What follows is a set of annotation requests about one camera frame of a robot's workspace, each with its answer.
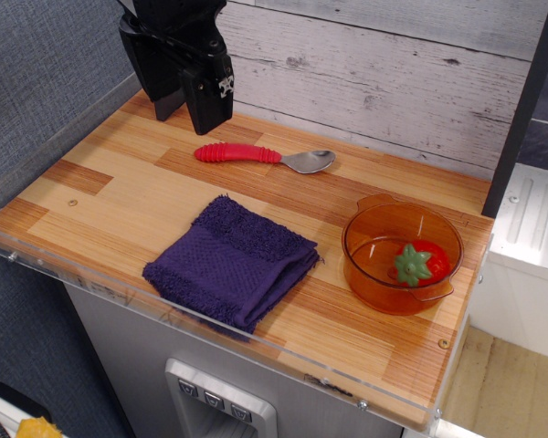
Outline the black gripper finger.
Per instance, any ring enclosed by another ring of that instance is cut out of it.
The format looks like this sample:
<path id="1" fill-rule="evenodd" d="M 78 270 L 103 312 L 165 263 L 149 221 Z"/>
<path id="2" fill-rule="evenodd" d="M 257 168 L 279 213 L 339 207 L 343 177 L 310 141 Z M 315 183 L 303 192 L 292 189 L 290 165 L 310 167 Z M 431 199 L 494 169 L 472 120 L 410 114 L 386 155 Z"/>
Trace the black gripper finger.
<path id="1" fill-rule="evenodd" d="M 171 93 L 166 97 L 156 100 L 153 103 L 156 119 L 159 121 L 168 120 L 184 104 L 185 97 L 183 93 Z"/>
<path id="2" fill-rule="evenodd" d="M 229 55 L 195 63 L 180 79 L 196 134 L 205 135 L 232 118 L 234 71 Z"/>

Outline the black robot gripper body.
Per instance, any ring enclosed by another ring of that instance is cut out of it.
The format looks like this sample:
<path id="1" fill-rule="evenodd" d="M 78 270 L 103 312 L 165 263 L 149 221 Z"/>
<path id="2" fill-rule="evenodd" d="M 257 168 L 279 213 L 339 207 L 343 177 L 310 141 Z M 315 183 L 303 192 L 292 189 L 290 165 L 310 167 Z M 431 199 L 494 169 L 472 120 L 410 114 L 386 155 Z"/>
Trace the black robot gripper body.
<path id="1" fill-rule="evenodd" d="M 223 98 L 232 90 L 227 46 L 216 26 L 225 1 L 121 1 L 122 43 L 152 101 L 184 86 L 208 88 Z"/>

